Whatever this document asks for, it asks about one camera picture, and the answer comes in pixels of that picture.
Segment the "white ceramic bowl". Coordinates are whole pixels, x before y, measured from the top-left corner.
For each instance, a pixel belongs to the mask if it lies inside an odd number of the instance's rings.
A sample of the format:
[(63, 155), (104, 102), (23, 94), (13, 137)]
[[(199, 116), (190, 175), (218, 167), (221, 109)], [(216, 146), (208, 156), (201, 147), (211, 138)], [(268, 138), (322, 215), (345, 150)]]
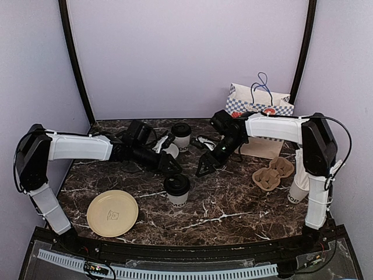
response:
[(163, 149), (165, 153), (170, 154), (174, 159), (176, 159), (179, 155), (179, 149), (178, 146), (174, 143), (171, 143), (170, 146), (166, 149)]

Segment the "black cup lid stack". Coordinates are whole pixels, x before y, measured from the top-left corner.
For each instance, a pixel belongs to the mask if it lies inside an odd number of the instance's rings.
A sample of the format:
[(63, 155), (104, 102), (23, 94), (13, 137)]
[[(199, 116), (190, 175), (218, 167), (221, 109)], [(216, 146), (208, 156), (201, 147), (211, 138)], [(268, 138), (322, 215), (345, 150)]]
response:
[(129, 161), (124, 161), (122, 163), (121, 170), (129, 174), (141, 173), (143, 171), (136, 163)]

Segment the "cream yellow plate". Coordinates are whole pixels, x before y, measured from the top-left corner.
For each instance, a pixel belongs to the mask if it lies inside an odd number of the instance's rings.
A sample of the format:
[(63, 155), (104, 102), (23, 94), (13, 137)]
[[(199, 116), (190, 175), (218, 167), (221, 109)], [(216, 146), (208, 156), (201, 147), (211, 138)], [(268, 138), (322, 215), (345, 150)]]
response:
[(91, 230), (102, 237), (118, 237), (129, 231), (137, 221), (139, 207), (129, 193), (109, 190), (99, 194), (87, 210)]

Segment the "black front table rail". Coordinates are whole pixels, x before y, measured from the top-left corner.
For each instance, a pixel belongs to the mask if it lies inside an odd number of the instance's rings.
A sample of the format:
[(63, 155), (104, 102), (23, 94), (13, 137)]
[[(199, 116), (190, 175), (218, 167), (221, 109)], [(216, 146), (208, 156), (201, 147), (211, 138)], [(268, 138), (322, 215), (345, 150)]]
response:
[(256, 261), (288, 261), (305, 253), (301, 236), (272, 241), (224, 246), (151, 246), (126, 244), (80, 237), (81, 246), (89, 256), (111, 263), (129, 260), (149, 261), (225, 261), (253, 258)]

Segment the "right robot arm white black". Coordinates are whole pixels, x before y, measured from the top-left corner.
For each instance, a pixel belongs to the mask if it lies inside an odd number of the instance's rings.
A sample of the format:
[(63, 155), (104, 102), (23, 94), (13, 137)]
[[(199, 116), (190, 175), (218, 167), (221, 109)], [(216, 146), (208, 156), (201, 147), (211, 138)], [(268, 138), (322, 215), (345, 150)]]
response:
[(301, 163), (309, 182), (305, 226), (319, 230), (326, 221), (333, 182), (345, 165), (344, 160), (336, 159), (338, 147), (328, 124), (330, 119), (321, 113), (295, 117), (264, 112), (246, 112), (234, 118), (220, 110), (210, 119), (210, 124), (222, 139), (200, 157), (196, 176), (214, 173), (250, 138), (265, 137), (296, 143), (302, 148)]

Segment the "paper wrapped straws bundle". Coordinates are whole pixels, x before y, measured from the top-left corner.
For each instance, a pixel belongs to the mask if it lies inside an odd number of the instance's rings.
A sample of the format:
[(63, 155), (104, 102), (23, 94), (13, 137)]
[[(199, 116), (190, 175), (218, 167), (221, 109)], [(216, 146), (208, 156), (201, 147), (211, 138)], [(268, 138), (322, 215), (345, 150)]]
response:
[[(295, 163), (296, 163), (296, 172), (294, 181), (302, 188), (303, 190), (309, 191), (309, 182), (308, 182), (308, 173), (305, 171), (305, 167), (303, 164), (303, 149), (299, 148), (295, 151)], [(331, 168), (331, 175), (335, 175), (337, 173), (338, 168), (343, 167), (344, 163), (342, 160), (339, 160), (335, 165)]]

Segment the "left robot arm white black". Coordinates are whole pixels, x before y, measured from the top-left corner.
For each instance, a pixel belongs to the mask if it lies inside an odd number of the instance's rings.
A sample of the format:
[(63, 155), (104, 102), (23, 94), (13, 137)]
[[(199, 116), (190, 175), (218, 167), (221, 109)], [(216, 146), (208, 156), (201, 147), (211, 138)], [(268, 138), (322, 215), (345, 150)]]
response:
[(13, 156), (13, 179), (20, 193), (29, 195), (52, 230), (61, 235), (59, 244), (69, 254), (82, 250), (82, 241), (48, 184), (48, 162), (60, 159), (93, 159), (109, 162), (130, 161), (150, 171), (180, 174), (181, 166), (165, 151), (156, 152), (146, 142), (152, 129), (134, 120), (118, 134), (83, 135), (48, 131), (34, 124), (18, 142)]

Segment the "brown cardboard cup carrier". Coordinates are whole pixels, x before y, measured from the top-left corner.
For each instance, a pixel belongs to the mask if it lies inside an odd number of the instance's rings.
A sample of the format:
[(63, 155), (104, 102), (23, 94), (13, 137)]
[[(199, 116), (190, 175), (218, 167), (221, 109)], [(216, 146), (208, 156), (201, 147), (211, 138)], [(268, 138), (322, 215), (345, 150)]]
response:
[(263, 191), (273, 191), (279, 186), (282, 178), (289, 177), (294, 172), (294, 165), (284, 157), (276, 157), (269, 163), (253, 173), (254, 183)]

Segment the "white paper cup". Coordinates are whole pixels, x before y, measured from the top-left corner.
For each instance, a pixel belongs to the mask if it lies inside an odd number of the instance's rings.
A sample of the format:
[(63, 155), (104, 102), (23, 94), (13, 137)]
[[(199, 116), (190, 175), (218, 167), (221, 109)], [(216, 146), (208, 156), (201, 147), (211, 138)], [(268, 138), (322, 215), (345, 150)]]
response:
[(166, 191), (166, 193), (173, 207), (180, 208), (187, 203), (189, 191)]
[(173, 142), (175, 145), (177, 145), (180, 153), (188, 151), (190, 138), (190, 135), (184, 137), (175, 136), (175, 140)]

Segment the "left black frame post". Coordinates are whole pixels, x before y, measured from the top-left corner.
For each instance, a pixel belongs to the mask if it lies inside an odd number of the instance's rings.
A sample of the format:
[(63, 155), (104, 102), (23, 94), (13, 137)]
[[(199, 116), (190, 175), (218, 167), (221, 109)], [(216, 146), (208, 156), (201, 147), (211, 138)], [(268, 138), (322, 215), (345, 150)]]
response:
[(85, 88), (85, 83), (83, 81), (83, 76), (80, 70), (80, 65), (78, 61), (78, 56), (76, 53), (75, 43), (73, 39), (73, 33), (71, 28), (71, 22), (68, 12), (68, 2), (66, 0), (58, 0), (59, 13), (62, 22), (62, 28), (65, 36), (65, 43), (68, 50), (69, 60), (73, 70), (73, 75), (75, 77), (76, 86), (78, 88), (79, 96), (85, 110), (86, 117), (90, 125), (93, 125), (96, 120), (93, 114), (91, 104), (89, 102), (89, 97)]

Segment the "white cup holding straws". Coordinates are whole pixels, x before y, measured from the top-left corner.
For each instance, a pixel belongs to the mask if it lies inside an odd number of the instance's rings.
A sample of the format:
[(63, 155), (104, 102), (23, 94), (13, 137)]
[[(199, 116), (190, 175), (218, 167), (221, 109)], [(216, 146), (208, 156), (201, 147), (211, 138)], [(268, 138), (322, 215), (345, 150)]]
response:
[(292, 185), (288, 191), (287, 199), (292, 204), (297, 204), (301, 202), (309, 193), (309, 182), (299, 183), (295, 178)]

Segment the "right black frame post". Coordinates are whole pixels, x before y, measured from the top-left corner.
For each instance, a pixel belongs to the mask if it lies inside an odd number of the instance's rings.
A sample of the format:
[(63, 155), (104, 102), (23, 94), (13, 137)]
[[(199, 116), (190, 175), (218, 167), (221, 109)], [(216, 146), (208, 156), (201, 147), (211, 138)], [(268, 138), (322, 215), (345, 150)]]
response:
[(302, 37), (300, 54), (298, 57), (297, 67), (294, 74), (293, 83), (290, 90), (290, 104), (295, 104), (297, 98), (298, 90), (300, 88), (300, 83), (302, 75), (305, 68), (305, 63), (307, 60), (309, 45), (311, 42), (312, 30), (314, 26), (315, 14), (316, 14), (317, 0), (308, 1), (307, 17), (305, 21), (304, 34)]

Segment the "black frame post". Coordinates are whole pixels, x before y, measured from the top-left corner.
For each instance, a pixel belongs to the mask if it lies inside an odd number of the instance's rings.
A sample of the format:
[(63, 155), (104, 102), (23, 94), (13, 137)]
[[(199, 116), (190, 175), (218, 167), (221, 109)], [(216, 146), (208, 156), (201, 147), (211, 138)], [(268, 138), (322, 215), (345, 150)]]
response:
[(298, 90), (300, 88), (300, 83), (302, 75), (305, 68), (305, 63), (307, 60), (309, 45), (311, 42), (312, 30), (314, 26), (315, 14), (316, 14), (317, 0), (308, 1), (307, 17), (305, 21), (304, 34), (302, 37), (300, 54), (298, 57), (297, 67), (294, 74), (293, 83), (290, 90), (290, 104), (295, 104), (297, 98)]
[(85, 88), (85, 83), (83, 81), (83, 76), (80, 70), (80, 65), (78, 61), (78, 56), (76, 53), (75, 43), (73, 39), (73, 33), (71, 28), (71, 22), (68, 12), (68, 2), (66, 0), (58, 0), (59, 13), (62, 22), (62, 28), (65, 36), (65, 43), (68, 50), (69, 60), (73, 70), (73, 75), (75, 77), (76, 86), (78, 88), (79, 96), (85, 110), (86, 117), (90, 125), (93, 125), (96, 120), (93, 114), (91, 104), (89, 102), (89, 97)]

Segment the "black plastic cup lid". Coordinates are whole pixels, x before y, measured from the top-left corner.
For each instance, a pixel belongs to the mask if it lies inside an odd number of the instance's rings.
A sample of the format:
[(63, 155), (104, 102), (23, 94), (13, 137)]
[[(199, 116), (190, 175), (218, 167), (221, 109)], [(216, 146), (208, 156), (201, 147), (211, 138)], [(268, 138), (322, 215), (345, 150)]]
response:
[(179, 137), (179, 138), (190, 136), (191, 132), (192, 132), (191, 127), (185, 122), (178, 122), (174, 124), (171, 128), (171, 133), (175, 137)]

